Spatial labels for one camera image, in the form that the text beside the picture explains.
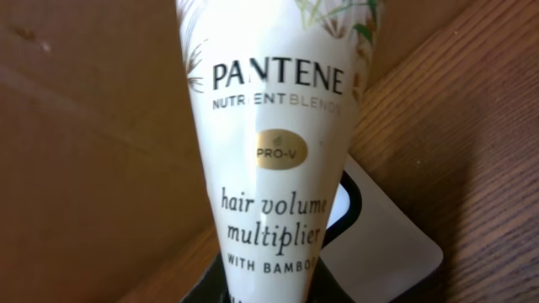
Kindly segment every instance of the hair product tube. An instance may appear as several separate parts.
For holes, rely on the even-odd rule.
[[[177,0],[231,302],[302,303],[365,89],[377,0]]]

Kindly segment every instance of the wooden surface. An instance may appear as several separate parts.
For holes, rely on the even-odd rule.
[[[350,153],[446,256],[396,302],[539,301],[539,2],[476,0],[371,88]],[[211,226],[121,303],[176,302]]]
[[[372,80],[467,5],[389,0]],[[174,6],[0,0],[0,302],[116,301],[211,225]]]

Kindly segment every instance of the bamboo leaf illustration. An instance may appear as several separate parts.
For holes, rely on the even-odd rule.
[[[303,23],[304,29],[312,25],[312,22],[313,22],[312,20],[318,21],[322,16],[318,8],[315,8],[315,6],[312,5],[310,0],[296,0],[296,5],[300,9],[300,12],[302,13],[302,23]]]
[[[187,84],[193,91],[197,93],[204,93],[201,89],[199,89],[199,87],[202,87],[202,77],[193,77],[191,72],[202,61],[200,58],[200,54],[202,53],[200,47],[204,42],[207,41],[207,39],[200,42],[191,52],[189,52],[189,48],[192,45],[191,38],[193,36],[193,31],[195,30],[196,22],[198,21],[203,10],[204,9],[194,0],[185,0],[183,2],[180,1],[179,3],[178,21],[180,31],[182,30],[182,25],[184,25],[182,49],[185,73],[187,75]],[[189,22],[186,24],[185,20],[187,15],[190,15],[190,17]]]
[[[326,13],[325,15],[320,17],[320,19],[327,18],[327,17],[332,17],[332,16],[334,16],[334,15],[336,15],[338,13],[344,12],[345,10],[347,10],[349,8],[352,8],[353,6],[362,6],[362,5],[369,5],[369,3],[353,3],[352,1],[349,1],[349,3],[343,3],[341,6],[330,10],[328,13]]]
[[[363,24],[356,24],[353,29],[357,31],[358,35],[363,35],[372,45],[372,32],[368,27]]]
[[[316,14],[316,12],[318,12],[318,9],[320,8],[320,4],[322,4],[322,0],[317,0],[317,3],[314,5],[314,8],[312,9],[312,12],[311,12],[309,25],[312,25],[312,23],[314,22],[314,15]]]
[[[367,0],[367,3],[369,4],[369,8],[371,9],[371,15],[372,19],[374,20],[374,25],[378,27],[378,13],[376,12],[376,8],[378,6],[377,0]]]

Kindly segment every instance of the product label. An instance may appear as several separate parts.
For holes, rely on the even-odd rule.
[[[377,0],[177,0],[232,302],[300,303],[380,23]]]

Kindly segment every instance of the gold oval badge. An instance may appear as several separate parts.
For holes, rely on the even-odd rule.
[[[284,170],[294,168],[307,158],[307,143],[298,134],[288,130],[259,132],[256,150],[257,165],[262,168]]]

